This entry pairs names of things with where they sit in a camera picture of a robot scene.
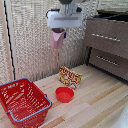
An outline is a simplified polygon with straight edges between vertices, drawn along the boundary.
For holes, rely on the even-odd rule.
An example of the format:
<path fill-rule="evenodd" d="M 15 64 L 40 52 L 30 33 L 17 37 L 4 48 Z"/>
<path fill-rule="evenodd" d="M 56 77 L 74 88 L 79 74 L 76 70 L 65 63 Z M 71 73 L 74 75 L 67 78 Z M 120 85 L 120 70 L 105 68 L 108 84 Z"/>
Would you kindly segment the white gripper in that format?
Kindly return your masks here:
<path fill-rule="evenodd" d="M 69 16 L 62 15 L 58 10 L 50 10 L 46 13 L 47 26 L 53 28 L 71 28 L 80 27 L 82 25 L 82 13 L 72 13 Z"/>

